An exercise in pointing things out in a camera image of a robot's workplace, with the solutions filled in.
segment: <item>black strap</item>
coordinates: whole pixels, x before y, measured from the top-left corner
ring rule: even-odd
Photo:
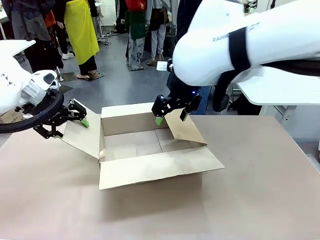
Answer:
[[[240,28],[229,34],[229,54],[235,70],[247,70],[251,64],[247,53],[247,27]]]

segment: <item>green garment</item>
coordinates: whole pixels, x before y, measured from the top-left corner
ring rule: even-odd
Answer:
[[[133,40],[142,39],[146,35],[146,12],[145,11],[126,11],[125,28],[131,32]]]

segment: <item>white table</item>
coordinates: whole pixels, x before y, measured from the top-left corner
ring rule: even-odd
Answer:
[[[320,105],[320,79],[315,76],[263,67],[256,76],[238,86],[252,104],[262,106],[260,115],[276,108],[282,114],[281,124],[290,119],[299,105]]]
[[[35,40],[0,40],[0,54],[14,56],[35,43]]]
[[[7,14],[5,11],[0,11],[0,30],[1,30],[1,33],[2,33],[2,36],[3,36],[3,39],[6,40],[6,35],[5,35],[5,31],[2,27],[2,24],[6,21],[8,21],[8,17],[7,17]]]

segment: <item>person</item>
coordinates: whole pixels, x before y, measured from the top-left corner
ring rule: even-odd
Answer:
[[[166,37],[166,24],[169,22],[168,11],[164,7],[153,8],[150,19],[151,31],[151,60],[147,63],[149,66],[156,66],[156,53],[158,61],[163,61],[164,42]]]
[[[45,24],[54,0],[2,0],[2,5],[12,24],[14,38],[35,40],[34,45],[24,50],[32,71],[63,68],[61,56]]]
[[[95,61],[99,46],[91,19],[98,16],[94,0],[57,0],[55,4],[57,24],[63,29],[65,23],[79,65],[80,74],[76,77],[87,81],[103,77]]]
[[[141,65],[146,35],[146,12],[127,11],[125,13],[125,28],[129,33],[128,39],[128,61],[131,71],[143,70]]]
[[[53,15],[59,14],[59,5],[54,4],[52,12]],[[53,26],[53,30],[55,31],[56,37],[58,38],[60,49],[62,52],[62,59],[68,60],[74,57],[74,54],[72,52],[68,51],[68,43],[67,43],[67,35],[66,35],[66,27],[63,25],[63,28],[60,28],[58,24],[55,24]]]

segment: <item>box flap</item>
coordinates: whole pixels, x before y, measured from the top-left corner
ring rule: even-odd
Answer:
[[[187,140],[207,145],[190,116],[185,121],[181,121],[180,114],[182,109],[176,109],[165,115],[165,120],[175,139]]]
[[[94,113],[83,104],[81,105],[86,109],[86,119],[90,126],[87,128],[80,121],[67,121],[62,141],[99,159],[100,134],[103,132],[100,129],[101,115]]]
[[[99,189],[223,169],[207,147],[103,161]]]

